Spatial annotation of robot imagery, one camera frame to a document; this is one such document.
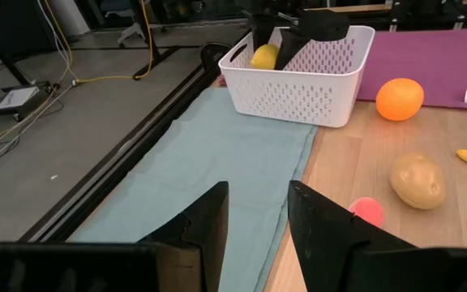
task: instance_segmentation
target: lemon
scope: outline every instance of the lemon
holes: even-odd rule
[[[276,45],[261,45],[253,54],[251,65],[255,69],[273,70],[279,48]]]

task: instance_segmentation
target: black metal frame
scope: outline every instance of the black metal frame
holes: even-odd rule
[[[376,29],[388,30],[391,24],[389,13],[390,11],[371,11],[351,12],[347,15],[352,25],[365,24]],[[418,25],[422,24],[412,24],[407,28],[418,28]],[[204,70],[197,79],[186,86],[200,70],[201,65],[187,76],[161,104],[118,143],[20,240],[58,242],[69,238],[84,219],[118,185],[127,172],[161,138],[170,123],[183,113],[188,105],[220,74],[216,62],[214,66]]]

